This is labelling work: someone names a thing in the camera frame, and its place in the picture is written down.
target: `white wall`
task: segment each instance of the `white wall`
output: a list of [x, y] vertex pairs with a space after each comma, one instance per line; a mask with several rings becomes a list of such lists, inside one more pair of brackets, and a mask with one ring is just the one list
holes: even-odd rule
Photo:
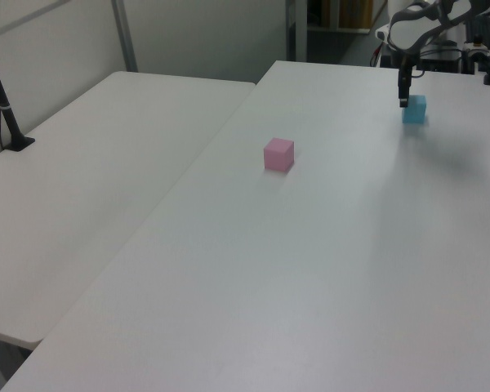
[[286, 0], [125, 0], [140, 72], [258, 82], [285, 60]]
[[110, 0], [71, 0], [0, 35], [0, 76], [23, 133], [124, 69]]

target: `black stand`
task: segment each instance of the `black stand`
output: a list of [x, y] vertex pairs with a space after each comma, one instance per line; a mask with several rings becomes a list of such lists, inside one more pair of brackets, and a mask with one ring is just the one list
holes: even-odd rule
[[11, 143], [7, 145], [4, 149], [10, 149], [11, 151], [21, 151], [28, 145], [34, 142], [32, 137], [26, 137], [22, 135], [20, 129], [18, 128], [18, 123], [16, 122], [15, 115], [7, 99], [6, 92], [3, 89], [2, 82], [0, 81], [0, 110], [2, 111], [3, 117], [6, 120], [7, 127], [11, 133]]

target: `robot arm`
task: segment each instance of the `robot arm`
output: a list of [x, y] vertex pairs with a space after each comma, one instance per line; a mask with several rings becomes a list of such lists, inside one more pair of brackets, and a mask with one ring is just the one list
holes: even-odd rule
[[389, 0], [390, 23], [376, 31], [376, 36], [390, 49], [403, 55], [399, 68], [399, 101], [408, 106], [412, 67], [421, 49], [443, 31], [490, 11], [490, 0]]

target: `white tabletop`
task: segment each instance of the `white tabletop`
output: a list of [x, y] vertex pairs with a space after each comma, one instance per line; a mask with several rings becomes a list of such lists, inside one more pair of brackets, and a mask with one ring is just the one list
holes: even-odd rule
[[114, 73], [1, 153], [0, 339], [43, 339], [253, 87]]
[[4, 392], [490, 390], [490, 87], [396, 78], [276, 63]]

